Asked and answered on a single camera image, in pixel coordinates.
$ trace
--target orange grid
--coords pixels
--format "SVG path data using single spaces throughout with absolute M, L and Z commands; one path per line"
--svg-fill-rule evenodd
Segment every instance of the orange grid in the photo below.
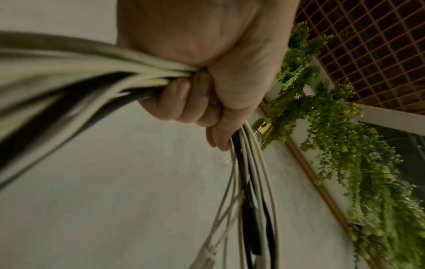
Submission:
M 425 0 L 307 0 L 296 20 L 334 35 L 318 59 L 350 101 L 425 115 Z

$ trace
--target white wall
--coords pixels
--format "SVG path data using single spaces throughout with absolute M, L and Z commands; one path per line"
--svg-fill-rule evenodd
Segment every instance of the white wall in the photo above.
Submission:
M 113 42 L 114 6 L 3 0 L 0 27 Z M 160 122 L 131 104 L 0 193 L 0 268 L 187 268 L 223 194 L 226 155 L 210 149 L 197 126 Z M 347 235 L 288 149 L 274 143 L 265 158 L 282 268 L 353 268 Z M 229 268 L 238 264 L 234 235 Z

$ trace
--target cable bundle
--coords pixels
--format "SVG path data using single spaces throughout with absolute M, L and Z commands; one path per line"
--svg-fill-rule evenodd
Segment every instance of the cable bundle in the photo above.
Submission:
M 189 77 L 194 71 L 191 66 L 99 42 L 0 32 L 0 191 L 113 111 L 159 94 L 172 78 Z M 235 223 L 241 268 L 245 257 L 248 269 L 265 269 L 268 263 L 276 269 L 276 205 L 259 144 L 248 124 L 232 137 L 232 164 L 211 232 L 191 269 L 214 266 L 216 248 L 223 242 L 227 249 Z M 228 196 L 230 206 L 222 214 Z M 225 231 L 213 243 L 225 219 Z

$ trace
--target skin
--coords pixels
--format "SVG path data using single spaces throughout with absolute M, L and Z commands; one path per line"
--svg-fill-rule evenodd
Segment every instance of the skin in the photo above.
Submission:
M 118 0 L 117 46 L 202 68 L 143 108 L 206 127 L 210 146 L 227 151 L 279 71 L 298 2 Z

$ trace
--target wooden strip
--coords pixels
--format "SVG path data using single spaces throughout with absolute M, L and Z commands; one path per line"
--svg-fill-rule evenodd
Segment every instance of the wooden strip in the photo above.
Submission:
M 268 114 L 269 108 L 267 107 L 267 105 L 266 105 L 266 103 L 264 101 L 261 101 L 259 107 L 260 107 L 260 109 L 263 111 L 263 113 L 265 115 Z M 350 237 L 350 233 L 351 233 L 350 226 L 348 225 L 348 222 L 345 219 L 344 214 L 342 214 L 341 210 L 336 205 L 336 203 L 332 199 L 331 195 L 329 195 L 329 193 L 326 190 L 326 188 L 324 186 L 322 186 L 322 185 L 317 185 L 316 184 L 316 182 L 318 180 L 318 177 L 317 177 L 316 173 L 314 172 L 314 170 L 311 168 L 311 166 L 308 163 L 308 161 L 304 158 L 304 156 L 301 154 L 300 150 L 298 149 L 298 147 L 295 145 L 295 143 L 292 141 L 292 139 L 290 137 L 287 138 L 285 145 L 289 148 L 289 150 L 292 152 L 292 154 L 294 155 L 294 157 L 297 159 L 298 163 L 301 165 L 301 167 L 303 168 L 304 172 L 307 174 L 308 178 L 310 179 L 310 181 L 315 186 L 316 190 L 320 193 L 320 195 L 322 196 L 323 200 L 325 200 L 325 202 L 328 205 L 328 207 L 329 207 L 330 211 L 332 212 L 333 216 L 336 218 L 336 220 L 342 226 L 342 228 L 344 229 L 344 231 L 347 232 L 348 238 L 350 238 L 350 240 L 351 240 L 351 237 Z M 381 269 L 381 267 L 373 259 L 369 259 L 369 260 L 366 260 L 366 261 L 369 264 L 370 268 L 372 268 L 372 269 Z

